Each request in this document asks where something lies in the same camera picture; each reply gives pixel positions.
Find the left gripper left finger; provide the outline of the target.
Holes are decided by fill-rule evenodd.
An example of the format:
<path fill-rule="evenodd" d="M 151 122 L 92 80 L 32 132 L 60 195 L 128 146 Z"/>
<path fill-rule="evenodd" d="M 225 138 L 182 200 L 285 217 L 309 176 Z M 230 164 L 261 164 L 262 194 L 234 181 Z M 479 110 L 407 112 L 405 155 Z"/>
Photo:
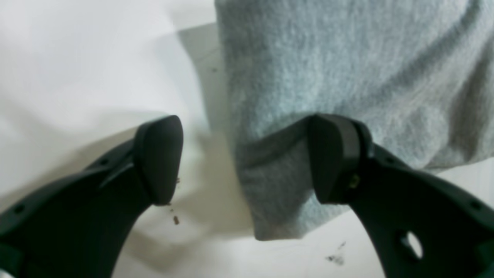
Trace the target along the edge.
<path fill-rule="evenodd" d="M 148 121 L 87 168 L 18 200 L 1 213 L 1 272 L 110 278 L 140 215 L 171 202 L 182 149 L 178 116 Z"/>

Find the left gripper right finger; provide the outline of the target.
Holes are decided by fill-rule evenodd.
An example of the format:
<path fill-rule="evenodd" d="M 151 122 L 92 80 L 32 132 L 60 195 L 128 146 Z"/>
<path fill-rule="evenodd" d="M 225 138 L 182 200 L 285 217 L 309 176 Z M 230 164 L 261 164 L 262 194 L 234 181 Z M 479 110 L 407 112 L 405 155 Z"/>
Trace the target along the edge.
<path fill-rule="evenodd" d="M 404 164 L 362 122 L 317 114 L 307 140 L 316 198 L 353 210 L 386 277 L 493 277 L 492 207 Z"/>

